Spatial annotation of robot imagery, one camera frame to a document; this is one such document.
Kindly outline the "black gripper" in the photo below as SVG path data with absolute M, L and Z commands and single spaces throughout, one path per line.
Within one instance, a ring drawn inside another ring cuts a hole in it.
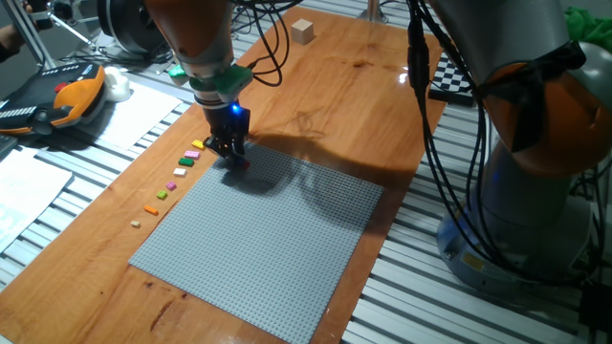
M 245 163 L 244 143 L 249 133 L 251 111 L 238 103 L 230 103 L 217 109 L 205 109 L 205 118 L 210 127 L 210 136 L 204 140 L 206 149 L 220 158 L 235 158 L 237 163 Z

